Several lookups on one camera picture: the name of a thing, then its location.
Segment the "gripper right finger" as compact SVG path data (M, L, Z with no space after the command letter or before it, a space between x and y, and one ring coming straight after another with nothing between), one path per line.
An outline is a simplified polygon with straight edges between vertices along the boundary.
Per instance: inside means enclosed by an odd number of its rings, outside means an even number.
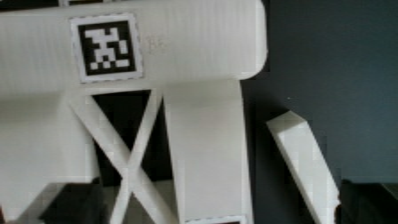
M336 224L398 224L398 183L343 180Z

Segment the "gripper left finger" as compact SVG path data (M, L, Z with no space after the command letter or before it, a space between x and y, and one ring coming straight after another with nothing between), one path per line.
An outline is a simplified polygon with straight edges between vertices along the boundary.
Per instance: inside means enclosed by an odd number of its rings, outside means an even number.
M100 179L68 183L39 215L45 224L107 224L107 205Z

